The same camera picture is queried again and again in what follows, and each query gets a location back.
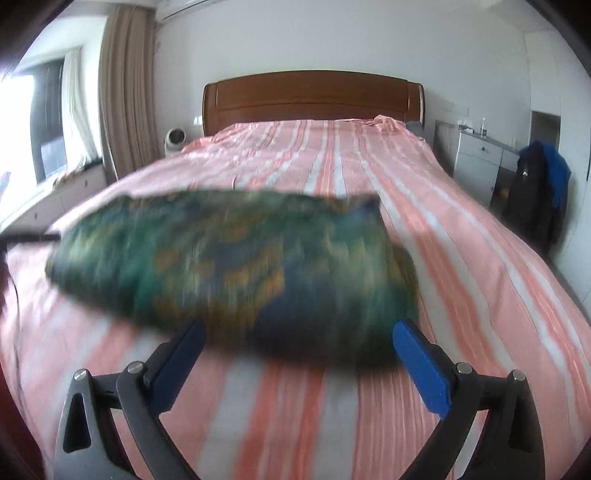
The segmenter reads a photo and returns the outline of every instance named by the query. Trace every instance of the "striped bedsheet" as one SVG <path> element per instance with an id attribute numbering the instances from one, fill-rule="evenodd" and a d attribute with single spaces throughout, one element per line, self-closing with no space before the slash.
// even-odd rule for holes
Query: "striped bedsheet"
<path id="1" fill-rule="evenodd" d="M 63 231 L 123 193 L 191 188 L 379 193 L 387 228 L 417 269 L 426 336 L 480 373 L 527 374 L 548 479 L 561 477 L 581 451 L 591 434 L 589 325 L 542 260 L 464 194 L 404 124 L 386 117 L 237 124 L 125 177 L 55 227 Z M 120 371 L 164 339 L 60 295 L 44 275 L 49 249 L 9 254 L 20 307 L 11 292 L 0 348 L 11 392 L 51 476 L 72 373 Z M 390 480 L 437 423 L 401 369 L 357 376 L 213 349 L 199 358 L 162 420 L 203 480 Z M 483 421 L 479 415 L 450 478 L 462 474 Z M 122 438 L 137 474 L 150 478 L 123 427 Z"/>

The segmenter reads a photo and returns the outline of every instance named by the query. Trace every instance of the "green patterned cloth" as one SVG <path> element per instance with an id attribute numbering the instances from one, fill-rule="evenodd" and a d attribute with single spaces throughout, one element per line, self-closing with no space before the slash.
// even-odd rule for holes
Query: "green patterned cloth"
<path id="1" fill-rule="evenodd" d="M 119 197 L 47 261 L 75 298 L 207 340 L 329 365 L 387 366 L 394 323 L 417 318 L 417 281 L 373 195 L 179 192 Z"/>

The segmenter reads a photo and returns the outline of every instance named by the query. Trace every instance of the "headboard panel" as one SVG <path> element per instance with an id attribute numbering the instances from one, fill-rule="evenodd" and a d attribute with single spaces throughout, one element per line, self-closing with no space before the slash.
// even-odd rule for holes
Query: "headboard panel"
<path id="1" fill-rule="evenodd" d="M 423 86 L 371 73 L 302 70 L 221 80 L 203 91 L 206 135 L 239 122 L 377 115 L 424 124 Z"/>

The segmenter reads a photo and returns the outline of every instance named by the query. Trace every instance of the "window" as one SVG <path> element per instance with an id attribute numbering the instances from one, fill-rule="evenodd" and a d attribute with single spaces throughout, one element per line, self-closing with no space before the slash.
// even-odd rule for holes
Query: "window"
<path id="1" fill-rule="evenodd" d="M 61 123 L 63 59 L 20 71 L 0 83 L 0 221 L 67 169 Z"/>

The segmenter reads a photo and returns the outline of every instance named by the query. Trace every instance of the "bottle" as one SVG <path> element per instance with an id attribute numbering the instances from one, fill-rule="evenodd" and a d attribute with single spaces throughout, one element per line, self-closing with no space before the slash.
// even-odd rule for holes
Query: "bottle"
<path id="1" fill-rule="evenodd" d="M 480 127 L 480 136 L 481 137 L 485 137 L 486 136 L 486 118 L 483 117 L 482 118 L 482 126 Z"/>

